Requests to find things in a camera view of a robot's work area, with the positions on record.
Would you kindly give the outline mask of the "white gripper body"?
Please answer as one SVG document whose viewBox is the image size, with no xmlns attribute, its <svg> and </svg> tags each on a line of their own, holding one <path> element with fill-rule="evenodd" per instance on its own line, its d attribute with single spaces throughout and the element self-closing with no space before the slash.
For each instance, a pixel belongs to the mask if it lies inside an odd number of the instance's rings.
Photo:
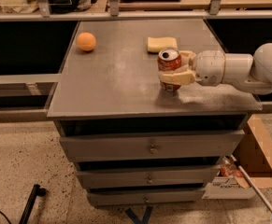
<svg viewBox="0 0 272 224">
<path fill-rule="evenodd" d="M 195 81 L 202 86 L 218 86 L 222 82 L 225 56 L 219 50 L 205 50 L 193 58 Z"/>
</svg>

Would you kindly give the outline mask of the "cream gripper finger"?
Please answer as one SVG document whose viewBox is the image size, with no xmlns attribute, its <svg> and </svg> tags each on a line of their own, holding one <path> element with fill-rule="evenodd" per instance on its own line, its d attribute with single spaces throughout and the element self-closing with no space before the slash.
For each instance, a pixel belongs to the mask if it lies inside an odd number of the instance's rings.
<svg viewBox="0 0 272 224">
<path fill-rule="evenodd" d="M 191 51 L 191 50 L 181 50 L 179 52 L 179 54 L 181 55 L 181 65 L 189 65 L 192 66 L 193 65 L 193 59 L 196 56 L 196 54 Z"/>
<path fill-rule="evenodd" d="M 172 85 L 189 85 L 195 82 L 195 75 L 191 70 L 160 72 L 159 79 Z"/>
</svg>

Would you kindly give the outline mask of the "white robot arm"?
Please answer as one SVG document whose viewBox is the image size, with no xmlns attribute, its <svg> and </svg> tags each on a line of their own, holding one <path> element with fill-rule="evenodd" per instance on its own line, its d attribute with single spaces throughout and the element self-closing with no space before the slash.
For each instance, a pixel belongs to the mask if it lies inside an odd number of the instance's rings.
<svg viewBox="0 0 272 224">
<path fill-rule="evenodd" d="M 272 92 L 272 43 L 263 44 L 253 55 L 220 50 L 205 50 L 198 54 L 170 52 L 181 55 L 181 67 L 160 71 L 159 79 L 163 83 L 182 86 L 196 82 L 213 87 L 228 84 L 253 94 Z"/>
</svg>

